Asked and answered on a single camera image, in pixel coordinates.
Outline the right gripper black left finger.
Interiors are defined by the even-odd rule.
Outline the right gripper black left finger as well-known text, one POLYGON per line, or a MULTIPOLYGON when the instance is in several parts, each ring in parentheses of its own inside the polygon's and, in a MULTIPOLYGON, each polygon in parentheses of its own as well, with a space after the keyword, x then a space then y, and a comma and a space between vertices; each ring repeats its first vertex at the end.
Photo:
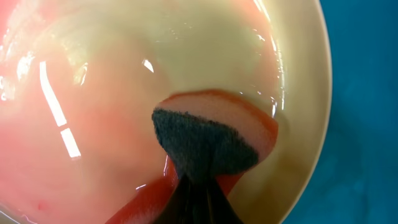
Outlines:
POLYGON ((197 224, 198 189, 185 175, 153 224, 197 224))

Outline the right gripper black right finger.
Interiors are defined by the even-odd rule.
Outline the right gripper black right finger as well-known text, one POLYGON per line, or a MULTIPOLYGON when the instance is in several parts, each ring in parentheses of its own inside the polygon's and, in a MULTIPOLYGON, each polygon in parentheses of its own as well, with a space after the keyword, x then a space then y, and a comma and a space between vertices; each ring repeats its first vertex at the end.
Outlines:
POLYGON ((198 224, 243 224, 215 179, 197 185, 198 224))

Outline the pink green sponge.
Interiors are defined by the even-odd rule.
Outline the pink green sponge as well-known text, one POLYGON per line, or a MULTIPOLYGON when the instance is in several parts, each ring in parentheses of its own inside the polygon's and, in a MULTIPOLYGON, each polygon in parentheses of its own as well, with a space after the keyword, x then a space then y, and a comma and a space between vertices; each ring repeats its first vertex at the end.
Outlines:
POLYGON ((166 152, 163 176, 139 187, 111 223, 153 223, 180 179, 215 179, 225 197, 242 175, 273 150, 277 122, 241 97, 221 90, 178 93, 152 112, 157 140, 166 152))

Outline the yellow plate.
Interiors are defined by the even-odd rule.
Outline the yellow plate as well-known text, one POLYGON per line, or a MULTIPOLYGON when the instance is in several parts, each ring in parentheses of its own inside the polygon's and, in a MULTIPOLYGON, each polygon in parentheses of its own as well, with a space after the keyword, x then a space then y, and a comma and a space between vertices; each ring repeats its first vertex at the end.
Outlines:
POLYGON ((319 1, 2 1, 1 222, 106 222, 171 173, 154 106, 206 89, 277 121, 229 201, 246 223, 283 222, 330 116, 319 1))

